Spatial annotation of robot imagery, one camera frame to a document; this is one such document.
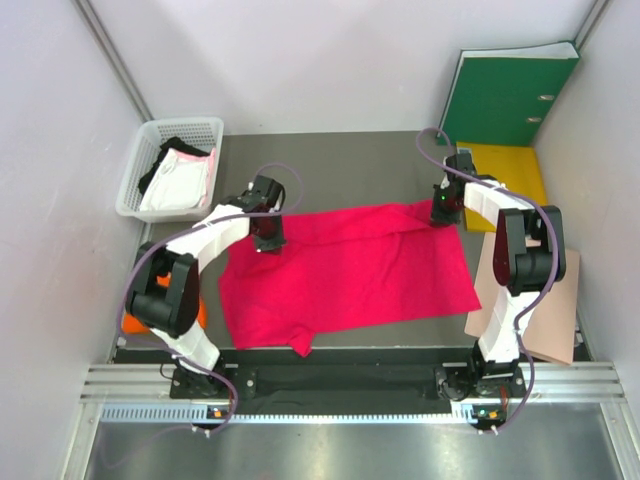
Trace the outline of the pink t shirt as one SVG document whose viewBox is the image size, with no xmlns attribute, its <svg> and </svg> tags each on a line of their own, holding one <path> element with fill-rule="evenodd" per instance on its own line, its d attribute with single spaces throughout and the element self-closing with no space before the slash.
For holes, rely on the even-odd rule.
<svg viewBox="0 0 640 480">
<path fill-rule="evenodd" d="M 424 200 L 290 215 L 280 253 L 233 244 L 219 279 L 233 345 L 306 357 L 318 334 L 479 309 L 458 231 L 431 211 Z"/>
</svg>

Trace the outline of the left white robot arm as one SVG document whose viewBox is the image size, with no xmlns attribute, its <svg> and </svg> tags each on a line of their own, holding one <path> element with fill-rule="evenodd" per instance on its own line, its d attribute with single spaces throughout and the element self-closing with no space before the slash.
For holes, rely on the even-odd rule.
<svg viewBox="0 0 640 480">
<path fill-rule="evenodd" d="M 163 242 L 147 242 L 137 252 L 126 288 L 124 312 L 161 339 L 180 366 L 193 372 L 192 384 L 205 396 L 226 387 L 216 366 L 220 350 L 197 320 L 200 274 L 235 243 L 251 236 L 259 253 L 277 253 L 286 244 L 281 208 L 285 187 L 258 175 L 240 195 L 229 196 L 203 220 Z"/>
</svg>

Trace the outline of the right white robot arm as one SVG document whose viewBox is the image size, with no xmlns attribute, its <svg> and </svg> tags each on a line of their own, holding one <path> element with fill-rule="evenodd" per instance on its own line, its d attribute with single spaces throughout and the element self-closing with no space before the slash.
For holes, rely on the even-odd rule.
<svg viewBox="0 0 640 480">
<path fill-rule="evenodd" d="M 532 313 L 564 277 L 562 215 L 555 206 L 540 206 L 493 177 L 477 174 L 468 153 L 445 158 L 442 168 L 445 177 L 434 186 L 431 225 L 454 225 L 468 209 L 495 227 L 492 268 L 499 291 L 466 372 L 469 388 L 487 396 L 515 375 Z"/>
</svg>

